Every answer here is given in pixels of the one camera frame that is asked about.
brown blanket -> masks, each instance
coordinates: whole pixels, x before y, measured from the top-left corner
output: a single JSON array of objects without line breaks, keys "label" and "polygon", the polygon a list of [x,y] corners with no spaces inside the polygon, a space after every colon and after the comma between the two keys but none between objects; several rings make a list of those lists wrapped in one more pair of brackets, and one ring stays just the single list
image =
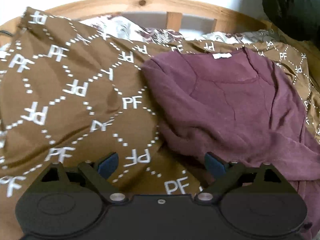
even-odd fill
[{"label": "brown blanket", "polygon": [[[117,152],[119,166],[109,182],[120,191],[199,192],[198,179],[203,176],[197,171],[201,168],[162,147],[157,131],[161,113],[140,66],[161,52],[219,53],[240,46],[211,41],[168,45],[126,41],[28,8],[0,62],[1,127],[7,131],[0,149],[2,239],[21,237],[15,203],[53,161],[75,166]],[[308,130],[319,141],[320,97],[310,82],[305,55],[282,43],[247,47],[278,62],[308,110]]]}]

screw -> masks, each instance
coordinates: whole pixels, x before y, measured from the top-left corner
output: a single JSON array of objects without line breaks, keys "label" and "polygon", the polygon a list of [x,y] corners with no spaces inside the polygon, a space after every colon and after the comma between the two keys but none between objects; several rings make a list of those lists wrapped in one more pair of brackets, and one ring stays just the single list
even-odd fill
[{"label": "screw", "polygon": [[158,199],[158,204],[164,204],[165,200],[164,199]]},{"label": "screw", "polygon": [[198,199],[201,201],[210,201],[213,199],[213,196],[210,193],[202,192],[198,195]]},{"label": "screw", "polygon": [[122,193],[113,193],[110,195],[110,199],[112,201],[123,201],[125,199],[125,195]]}]

clothing label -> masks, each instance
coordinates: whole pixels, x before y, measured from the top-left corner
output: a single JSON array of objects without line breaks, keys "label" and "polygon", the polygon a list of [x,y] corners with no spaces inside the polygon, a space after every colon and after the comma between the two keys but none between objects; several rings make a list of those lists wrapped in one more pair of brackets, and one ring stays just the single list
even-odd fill
[{"label": "clothing label", "polygon": [[212,56],[215,59],[218,59],[218,58],[221,58],[221,57],[228,58],[228,57],[231,57],[232,55],[230,53],[217,53],[217,54],[212,54]]}]

